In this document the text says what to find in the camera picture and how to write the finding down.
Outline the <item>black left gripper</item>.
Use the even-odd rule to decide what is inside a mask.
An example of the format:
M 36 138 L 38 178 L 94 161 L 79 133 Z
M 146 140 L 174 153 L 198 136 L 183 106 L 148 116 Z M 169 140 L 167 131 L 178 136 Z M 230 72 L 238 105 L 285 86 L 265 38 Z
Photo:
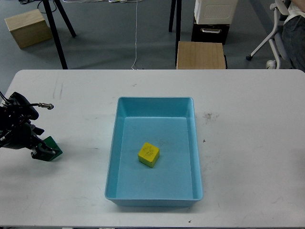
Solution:
M 31 157 L 37 160 L 53 160 L 55 150 L 50 142 L 43 142 L 38 135 L 44 132 L 43 129 L 33 124 L 25 123 L 13 128 L 7 133 L 0 134 L 0 146 L 10 149 L 32 149 Z

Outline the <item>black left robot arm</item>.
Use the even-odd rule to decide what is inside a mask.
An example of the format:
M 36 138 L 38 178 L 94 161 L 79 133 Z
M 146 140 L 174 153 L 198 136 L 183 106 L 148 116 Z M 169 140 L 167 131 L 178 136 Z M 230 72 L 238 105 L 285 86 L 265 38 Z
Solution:
M 38 136 L 44 130 L 31 123 L 39 117 L 34 107 L 53 109 L 52 104 L 31 104 L 23 95 L 14 92 L 9 98 L 1 97 L 4 101 L 0 107 L 0 146 L 10 149 L 27 148 L 31 150 L 33 159 L 52 161 L 62 154 L 54 139 L 49 136 L 41 140 Z

